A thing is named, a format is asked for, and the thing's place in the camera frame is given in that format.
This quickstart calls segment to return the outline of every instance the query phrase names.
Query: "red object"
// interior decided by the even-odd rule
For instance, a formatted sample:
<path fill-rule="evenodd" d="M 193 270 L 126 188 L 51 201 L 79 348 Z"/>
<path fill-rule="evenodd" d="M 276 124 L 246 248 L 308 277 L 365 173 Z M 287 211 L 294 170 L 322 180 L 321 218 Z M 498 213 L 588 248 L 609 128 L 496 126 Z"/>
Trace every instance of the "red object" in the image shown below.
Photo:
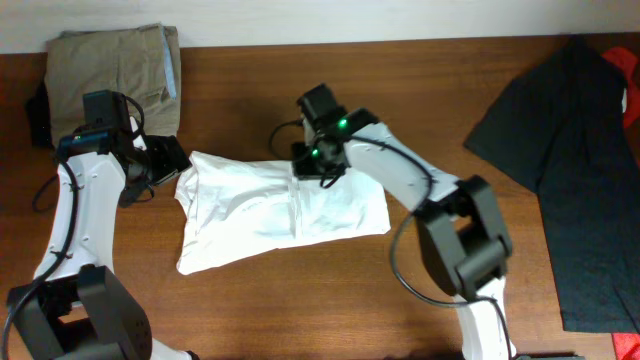
<path fill-rule="evenodd" d="M 618 360 L 640 360 L 640 335 L 613 334 Z"/>
<path fill-rule="evenodd" d="M 624 113 L 623 120 L 626 129 L 640 118 L 640 89 L 633 82 L 633 70 L 638 65 L 638 57 L 623 47 L 611 48 L 602 54 L 602 57 L 622 70 L 627 79 L 627 111 Z"/>

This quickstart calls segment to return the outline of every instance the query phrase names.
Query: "gray cloth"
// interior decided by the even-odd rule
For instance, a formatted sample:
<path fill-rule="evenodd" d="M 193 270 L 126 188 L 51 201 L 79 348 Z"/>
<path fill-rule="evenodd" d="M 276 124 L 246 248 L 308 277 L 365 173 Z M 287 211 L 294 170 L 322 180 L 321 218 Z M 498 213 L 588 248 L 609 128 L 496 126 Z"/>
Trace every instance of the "gray cloth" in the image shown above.
<path fill-rule="evenodd" d="M 170 61 L 165 59 L 165 46 Z M 54 146 L 84 124 L 82 96 L 105 89 L 121 92 L 142 106 L 147 134 L 177 134 L 182 89 L 175 27 L 154 24 L 130 30 L 64 32 L 48 47 L 45 84 Z M 171 70 L 173 81 L 167 78 Z M 129 112 L 140 118 L 131 105 Z"/>

